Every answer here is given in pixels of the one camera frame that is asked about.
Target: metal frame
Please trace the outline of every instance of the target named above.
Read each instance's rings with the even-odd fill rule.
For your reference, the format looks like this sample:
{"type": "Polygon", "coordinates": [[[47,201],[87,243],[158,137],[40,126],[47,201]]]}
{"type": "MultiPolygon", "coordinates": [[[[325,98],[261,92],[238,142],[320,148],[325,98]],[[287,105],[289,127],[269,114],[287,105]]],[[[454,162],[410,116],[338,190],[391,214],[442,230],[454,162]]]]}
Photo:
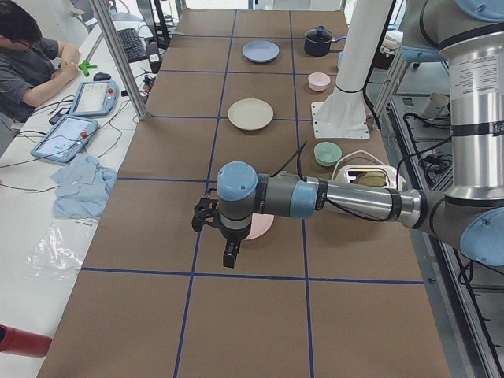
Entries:
{"type": "Polygon", "coordinates": [[[139,120],[142,120],[146,117],[145,103],[136,86],[135,77],[130,69],[126,53],[120,44],[119,37],[117,37],[116,29],[109,13],[109,2],[106,0],[90,0],[89,3],[93,9],[96,21],[102,29],[103,38],[109,47],[110,54],[123,80],[126,91],[128,91],[128,96],[135,108],[136,115],[139,120]]]}

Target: green bowl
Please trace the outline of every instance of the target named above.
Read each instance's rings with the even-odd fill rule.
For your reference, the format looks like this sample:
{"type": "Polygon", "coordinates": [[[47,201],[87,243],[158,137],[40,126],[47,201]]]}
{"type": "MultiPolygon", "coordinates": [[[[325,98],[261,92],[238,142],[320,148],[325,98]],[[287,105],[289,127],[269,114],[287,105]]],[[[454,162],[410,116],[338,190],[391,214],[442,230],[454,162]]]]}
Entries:
{"type": "Polygon", "coordinates": [[[332,142],[320,142],[313,150],[315,161],[323,167],[330,167],[341,158],[341,149],[332,142]]]}

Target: tablet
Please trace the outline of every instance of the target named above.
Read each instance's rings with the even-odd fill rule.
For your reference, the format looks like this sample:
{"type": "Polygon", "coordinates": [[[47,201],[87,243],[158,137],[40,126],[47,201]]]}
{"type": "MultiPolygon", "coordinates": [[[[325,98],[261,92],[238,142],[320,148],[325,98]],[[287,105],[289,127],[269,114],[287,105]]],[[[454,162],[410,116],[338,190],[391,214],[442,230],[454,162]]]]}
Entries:
{"type": "Polygon", "coordinates": [[[64,115],[47,132],[33,150],[36,158],[68,163],[83,148],[98,130],[98,122],[89,118],[64,115]]]}
{"type": "Polygon", "coordinates": [[[70,114],[82,117],[105,116],[117,100],[117,84],[113,80],[81,83],[70,114]]]}

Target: white pole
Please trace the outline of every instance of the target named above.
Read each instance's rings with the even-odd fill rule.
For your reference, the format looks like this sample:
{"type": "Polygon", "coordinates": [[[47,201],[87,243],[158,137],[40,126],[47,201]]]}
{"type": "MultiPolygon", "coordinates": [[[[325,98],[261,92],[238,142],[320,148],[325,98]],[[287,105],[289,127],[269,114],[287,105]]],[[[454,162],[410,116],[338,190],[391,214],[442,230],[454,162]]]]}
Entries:
{"type": "Polygon", "coordinates": [[[334,91],[325,102],[312,103],[315,138],[369,138],[362,89],[394,2],[357,2],[334,91]]]}

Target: keyboard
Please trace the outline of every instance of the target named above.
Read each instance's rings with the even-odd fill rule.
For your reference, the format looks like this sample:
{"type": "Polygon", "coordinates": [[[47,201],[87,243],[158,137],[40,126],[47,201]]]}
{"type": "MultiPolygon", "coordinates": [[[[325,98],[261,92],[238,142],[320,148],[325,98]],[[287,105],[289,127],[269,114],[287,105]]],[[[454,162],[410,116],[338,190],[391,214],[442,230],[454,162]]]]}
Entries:
{"type": "Polygon", "coordinates": [[[145,47],[135,28],[118,30],[117,36],[124,48],[129,63],[147,59],[145,47]]]}

